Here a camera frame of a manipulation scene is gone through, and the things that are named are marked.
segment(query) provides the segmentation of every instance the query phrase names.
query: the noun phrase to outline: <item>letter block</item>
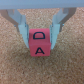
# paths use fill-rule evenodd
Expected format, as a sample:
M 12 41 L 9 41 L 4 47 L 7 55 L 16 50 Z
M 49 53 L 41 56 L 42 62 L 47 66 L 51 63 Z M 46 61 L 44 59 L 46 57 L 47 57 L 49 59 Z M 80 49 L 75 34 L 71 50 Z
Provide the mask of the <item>letter block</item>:
M 49 28 L 30 29 L 29 48 L 31 56 L 49 56 L 51 50 Z

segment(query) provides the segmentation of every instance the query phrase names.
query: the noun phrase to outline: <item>toy block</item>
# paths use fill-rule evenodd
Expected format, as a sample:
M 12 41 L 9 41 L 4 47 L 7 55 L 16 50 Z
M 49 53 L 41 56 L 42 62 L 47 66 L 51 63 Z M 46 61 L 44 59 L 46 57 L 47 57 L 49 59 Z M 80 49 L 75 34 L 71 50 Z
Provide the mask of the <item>toy block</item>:
M 49 56 L 51 49 L 49 28 L 30 29 L 29 48 L 31 56 Z

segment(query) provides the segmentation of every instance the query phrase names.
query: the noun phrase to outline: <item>block face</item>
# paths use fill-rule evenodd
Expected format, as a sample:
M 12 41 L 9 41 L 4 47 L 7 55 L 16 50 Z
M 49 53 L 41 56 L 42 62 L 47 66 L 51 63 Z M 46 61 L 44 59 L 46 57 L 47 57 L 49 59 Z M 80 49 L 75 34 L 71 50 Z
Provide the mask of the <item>block face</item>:
M 49 56 L 50 30 L 46 29 L 30 29 L 29 30 L 29 48 L 31 56 Z

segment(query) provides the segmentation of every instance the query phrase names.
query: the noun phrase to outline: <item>floor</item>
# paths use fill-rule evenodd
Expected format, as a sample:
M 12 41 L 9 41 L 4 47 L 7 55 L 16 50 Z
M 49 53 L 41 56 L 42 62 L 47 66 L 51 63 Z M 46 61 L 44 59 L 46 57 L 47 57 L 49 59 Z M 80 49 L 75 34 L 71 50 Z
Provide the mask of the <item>floor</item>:
M 58 9 L 18 9 L 29 28 L 49 28 Z M 84 84 L 84 8 L 64 25 L 49 57 L 31 57 L 22 36 L 0 15 L 0 84 Z

